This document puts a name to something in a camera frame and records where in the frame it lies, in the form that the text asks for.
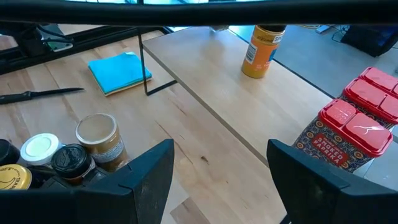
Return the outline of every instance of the spice jar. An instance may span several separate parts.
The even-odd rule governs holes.
[[[51,157],[61,146],[61,142],[54,134],[38,134],[22,145],[21,157],[28,165],[49,166]]]
[[[54,171],[72,185],[79,185],[89,171],[95,168],[93,158],[79,144],[63,146],[52,157]]]
[[[104,170],[112,172],[129,160],[116,119],[108,114],[85,117],[76,127],[76,137]]]
[[[18,164],[0,167],[0,190],[27,190],[32,183],[32,173]]]
[[[19,150],[9,141],[0,139],[0,166],[16,164],[20,158]]]

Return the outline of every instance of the yellow spice container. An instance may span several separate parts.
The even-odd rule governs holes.
[[[32,183],[32,173],[18,164],[0,167],[0,190],[27,190]]]
[[[271,63],[286,26],[255,26],[243,60],[242,72],[252,78],[262,78]]]

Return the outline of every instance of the knife blade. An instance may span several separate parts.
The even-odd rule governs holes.
[[[8,94],[0,96],[0,105],[5,105],[8,103],[16,103],[21,101],[31,100],[33,98],[48,96],[54,94],[69,93],[73,91],[84,90],[83,88],[62,88],[58,90],[47,90],[47,91],[25,91],[18,94]]]

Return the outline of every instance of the peanut butter jar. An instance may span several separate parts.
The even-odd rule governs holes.
[[[115,171],[129,156],[116,119],[108,114],[93,114],[76,127],[76,137],[95,162],[106,171]]]

